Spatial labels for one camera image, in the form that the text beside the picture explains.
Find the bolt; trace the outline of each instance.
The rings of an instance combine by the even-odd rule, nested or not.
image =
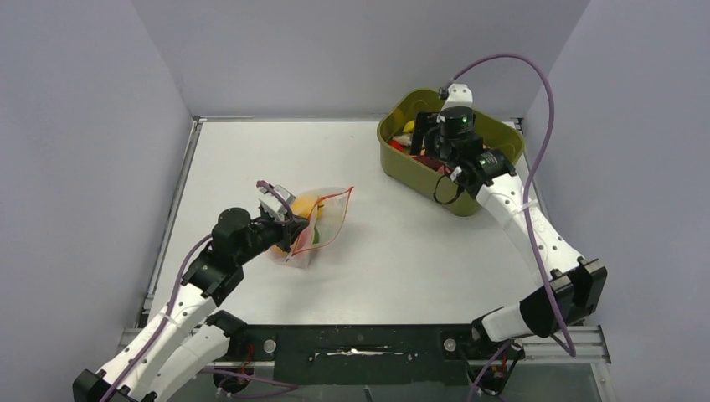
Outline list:
[[[456,341],[449,338],[444,341],[444,350],[446,352],[454,352],[456,350]]]
[[[276,341],[273,339],[266,339],[264,342],[264,352],[273,353],[276,350]]]

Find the white work surface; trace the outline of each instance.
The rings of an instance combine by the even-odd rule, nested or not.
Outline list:
[[[188,250],[223,210],[258,214],[256,181],[293,193],[354,186],[340,235],[306,269],[261,255],[220,307],[250,324],[468,323],[535,289],[497,222],[461,218],[387,176],[375,121],[203,124],[157,283],[165,305]],[[517,164],[524,179],[527,166]]]

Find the plastic tub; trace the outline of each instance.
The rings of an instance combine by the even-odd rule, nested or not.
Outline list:
[[[431,199],[432,202],[434,202],[434,188],[440,174],[394,149],[388,142],[402,132],[407,121],[414,120],[417,112],[440,111],[443,105],[444,101],[439,99],[436,91],[415,90],[406,95],[378,125],[380,163],[384,172]],[[476,134],[483,138],[483,143],[501,150],[511,162],[517,162],[525,148],[525,141],[520,132],[476,109],[474,112],[476,119],[473,128]],[[456,188],[457,186],[450,180],[442,180],[436,194],[442,200],[452,199],[456,195]],[[468,193],[463,193],[454,203],[444,208],[458,216],[469,216],[478,211],[481,206]]]

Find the black strap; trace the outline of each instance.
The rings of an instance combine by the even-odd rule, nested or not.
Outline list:
[[[443,179],[443,178],[445,178],[445,177],[447,177],[445,174],[444,174],[444,175],[441,175],[441,177],[439,178],[439,180],[436,181],[436,186],[434,187],[434,201],[436,201],[436,203],[439,204],[439,205],[451,205],[451,204],[453,204],[454,202],[456,202],[457,199],[459,199],[459,197],[460,197],[460,196],[463,194],[463,192],[464,192],[463,186],[459,186],[459,187],[456,189],[456,195],[454,196],[454,198],[452,198],[451,200],[449,200],[449,201],[447,201],[447,202],[445,202],[445,203],[442,203],[441,201],[439,201],[439,198],[436,197],[436,190],[439,189],[439,184],[441,183],[441,179]]]

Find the gray backdrop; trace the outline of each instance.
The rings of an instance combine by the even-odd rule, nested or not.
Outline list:
[[[193,115],[361,116],[502,51],[552,67],[589,0],[134,0]],[[476,103],[527,111],[516,61],[467,75]]]
[[[592,0],[555,64],[538,184],[610,273],[599,310],[623,401],[707,401],[710,3]],[[523,129],[535,154],[538,95]]]
[[[116,352],[189,127],[130,2],[0,2],[1,400],[72,400]]]

